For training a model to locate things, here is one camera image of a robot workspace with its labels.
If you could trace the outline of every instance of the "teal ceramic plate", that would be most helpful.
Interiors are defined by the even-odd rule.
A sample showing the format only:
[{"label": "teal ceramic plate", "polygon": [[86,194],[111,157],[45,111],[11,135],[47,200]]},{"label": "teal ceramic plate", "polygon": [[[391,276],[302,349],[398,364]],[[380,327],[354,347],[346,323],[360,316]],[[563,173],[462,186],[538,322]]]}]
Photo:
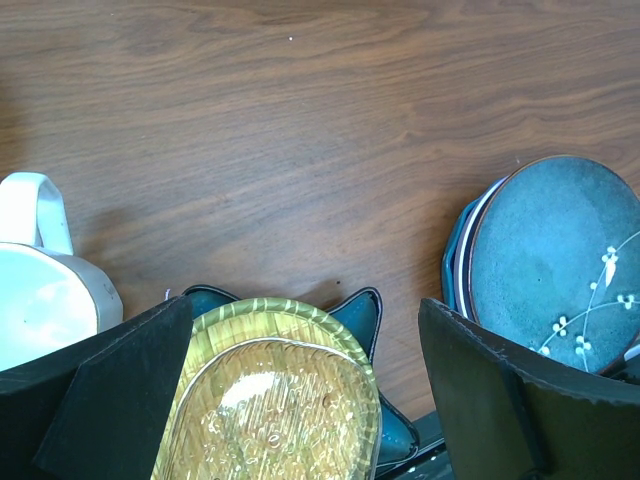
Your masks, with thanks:
[{"label": "teal ceramic plate", "polygon": [[640,203],[615,173],[558,156],[495,193],[471,249],[472,314],[554,360],[602,372],[640,327]]},{"label": "teal ceramic plate", "polygon": [[460,310],[456,303],[455,284],[453,280],[456,251],[460,240],[460,234],[462,233],[462,227],[477,203],[478,200],[474,200],[467,205],[464,210],[462,210],[462,213],[453,225],[453,231],[451,232],[451,235],[449,235],[449,240],[447,241],[447,246],[445,247],[444,255],[442,256],[442,267],[440,270],[442,279],[442,296],[444,297],[444,303],[449,308],[457,312]]},{"label": "teal ceramic plate", "polygon": [[501,178],[497,182],[494,182],[493,185],[478,198],[476,205],[467,217],[467,221],[460,232],[460,238],[458,240],[458,248],[456,249],[453,268],[456,306],[458,307],[458,312],[471,321],[474,321],[471,315],[471,309],[469,308],[469,251],[471,250],[471,239],[475,235],[478,221],[480,220],[482,212],[484,212],[487,202],[505,180],[505,178]]}]

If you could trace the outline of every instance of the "blue dish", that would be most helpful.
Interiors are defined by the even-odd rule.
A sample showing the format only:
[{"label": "blue dish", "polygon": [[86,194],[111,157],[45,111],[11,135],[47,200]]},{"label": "blue dish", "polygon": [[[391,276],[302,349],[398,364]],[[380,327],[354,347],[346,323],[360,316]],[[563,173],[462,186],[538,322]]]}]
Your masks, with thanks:
[{"label": "blue dish", "polygon": [[475,320],[587,372],[602,372],[640,327],[640,203],[615,173],[558,156],[498,189],[471,250]]},{"label": "blue dish", "polygon": [[475,320],[471,313],[471,300],[469,298],[469,256],[471,253],[471,243],[478,229],[478,223],[480,222],[482,213],[486,210],[487,203],[505,180],[505,178],[502,178],[494,182],[489,189],[476,200],[475,207],[473,207],[473,210],[469,213],[467,221],[460,232],[460,239],[458,240],[458,248],[456,249],[453,265],[453,284],[456,305],[458,306],[458,312],[472,322]]},{"label": "blue dish", "polygon": [[459,307],[456,304],[455,296],[455,284],[453,281],[453,269],[456,263],[456,251],[458,248],[458,242],[460,241],[460,235],[462,234],[462,227],[464,226],[467,218],[471,214],[478,200],[474,200],[467,205],[462,213],[453,225],[451,235],[447,241],[447,246],[444,248],[444,255],[442,256],[442,266],[440,269],[442,280],[442,296],[444,297],[444,303],[452,310],[459,312]]}]

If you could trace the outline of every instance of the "wood grain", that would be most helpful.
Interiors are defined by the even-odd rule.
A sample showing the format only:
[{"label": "wood grain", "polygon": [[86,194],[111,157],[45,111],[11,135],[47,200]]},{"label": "wood grain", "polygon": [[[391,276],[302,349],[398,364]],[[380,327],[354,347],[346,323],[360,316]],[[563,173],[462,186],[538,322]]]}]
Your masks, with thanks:
[{"label": "wood grain", "polygon": [[198,282],[378,287],[380,385],[416,418],[463,206],[564,152],[640,189],[639,44],[634,0],[0,0],[0,176],[51,176],[127,316]]}]

